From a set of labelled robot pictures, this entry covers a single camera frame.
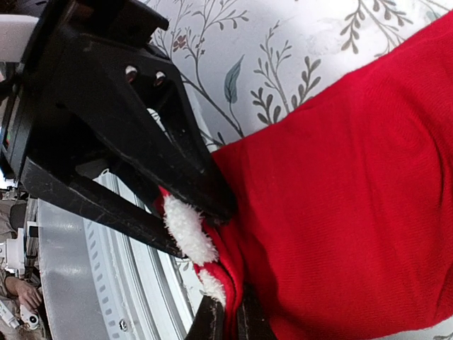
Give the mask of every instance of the leaf pattern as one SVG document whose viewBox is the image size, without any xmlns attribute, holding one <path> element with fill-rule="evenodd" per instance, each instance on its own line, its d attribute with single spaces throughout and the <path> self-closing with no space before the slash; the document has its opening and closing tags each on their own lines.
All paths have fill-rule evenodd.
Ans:
<svg viewBox="0 0 453 340">
<path fill-rule="evenodd" d="M 242 63 L 243 56 L 241 59 L 234 64 L 234 66 L 228 71 L 225 77 L 225 99 L 228 103 L 235 103 L 238 101 L 238 94 L 237 94 L 237 80 L 239 77 L 239 73 L 241 73 L 241 63 Z"/>
</svg>

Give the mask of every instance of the black plastic part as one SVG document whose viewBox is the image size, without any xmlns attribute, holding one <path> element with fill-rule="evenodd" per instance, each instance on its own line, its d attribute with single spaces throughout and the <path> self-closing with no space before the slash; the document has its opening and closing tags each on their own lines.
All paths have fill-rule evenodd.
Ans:
<svg viewBox="0 0 453 340">
<path fill-rule="evenodd" d="M 244 286 L 237 312 L 238 340 L 277 340 L 252 287 Z"/>
<path fill-rule="evenodd" d="M 29 237 L 39 237 L 38 227 L 32 225 L 28 228 Z"/>
<path fill-rule="evenodd" d="M 185 340 L 222 340 L 224 316 L 220 302 L 204 296 Z"/>
<path fill-rule="evenodd" d="M 149 181 L 208 215 L 231 218 L 236 209 L 234 195 L 203 144 L 173 64 L 145 50 L 120 48 L 90 35 L 71 38 L 61 60 L 54 65 L 55 101 L 75 113 L 108 149 Z M 139 72 L 132 85 L 125 77 L 128 65 Z M 156 87 L 157 72 L 163 72 L 166 80 Z M 159 113 L 170 140 L 148 108 Z"/>
<path fill-rule="evenodd" d="M 47 2 L 49 2 L 49 0 L 17 0 L 16 5 L 10 13 L 39 18 L 44 11 Z"/>
<path fill-rule="evenodd" d="M 156 199 L 161 195 L 159 187 L 148 181 L 141 174 L 125 161 L 117 161 L 110 167 L 110 172 L 115 174 L 155 216 L 159 213 L 154 205 Z"/>
<path fill-rule="evenodd" d="M 167 254 L 183 257 L 159 218 L 89 178 L 65 173 L 57 160 L 27 157 L 21 182 L 31 195 L 113 228 Z"/>
</svg>

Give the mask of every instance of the silver metal surface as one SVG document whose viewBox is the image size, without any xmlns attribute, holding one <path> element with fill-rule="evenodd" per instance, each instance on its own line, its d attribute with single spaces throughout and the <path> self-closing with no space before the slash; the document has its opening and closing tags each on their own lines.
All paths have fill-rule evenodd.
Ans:
<svg viewBox="0 0 453 340">
<path fill-rule="evenodd" d="M 42 290 L 53 339 L 108 339 L 83 219 L 46 202 L 38 205 Z"/>
</svg>

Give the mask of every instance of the white plastic part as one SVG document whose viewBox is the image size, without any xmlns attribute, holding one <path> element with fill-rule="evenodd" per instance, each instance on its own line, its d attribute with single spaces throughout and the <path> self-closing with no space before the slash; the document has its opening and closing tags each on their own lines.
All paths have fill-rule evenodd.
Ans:
<svg viewBox="0 0 453 340">
<path fill-rule="evenodd" d="M 25 275 L 25 245 L 23 228 L 17 229 L 16 239 L 6 240 L 6 268 L 18 272 L 19 278 Z"/>
<path fill-rule="evenodd" d="M 0 62 L 20 62 L 38 18 L 0 15 Z"/>
<path fill-rule="evenodd" d="M 7 308 L 7 306 L 0 300 L 0 317 L 5 321 L 7 325 L 13 328 L 19 327 L 18 320 L 14 317 L 13 313 Z"/>
<path fill-rule="evenodd" d="M 21 305 L 21 319 L 32 331 L 40 326 L 38 316 L 30 312 L 24 305 Z"/>
</svg>

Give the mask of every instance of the red knit fabric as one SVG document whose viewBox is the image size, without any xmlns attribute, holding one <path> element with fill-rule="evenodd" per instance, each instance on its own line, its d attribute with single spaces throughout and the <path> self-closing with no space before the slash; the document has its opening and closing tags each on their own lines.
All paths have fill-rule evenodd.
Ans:
<svg viewBox="0 0 453 340">
<path fill-rule="evenodd" d="M 279 339 L 453 315 L 453 13 L 214 157 L 239 200 L 221 263 Z"/>
</svg>

